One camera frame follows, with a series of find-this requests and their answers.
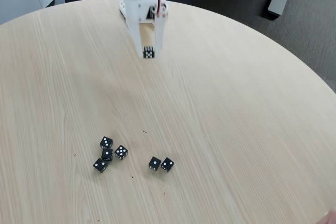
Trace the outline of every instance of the wood grain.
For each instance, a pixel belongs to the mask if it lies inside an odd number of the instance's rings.
[[[336,95],[312,70],[177,3],[161,58],[140,59],[118,1],[0,26],[1,223],[315,223],[336,205]],[[129,154],[99,174],[104,135]]]

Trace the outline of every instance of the round table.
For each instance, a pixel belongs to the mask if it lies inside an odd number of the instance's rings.
[[[118,2],[0,26],[1,223],[315,223],[336,206],[336,95],[311,69],[177,3],[161,57],[140,59]],[[100,174],[103,136],[129,154]]]

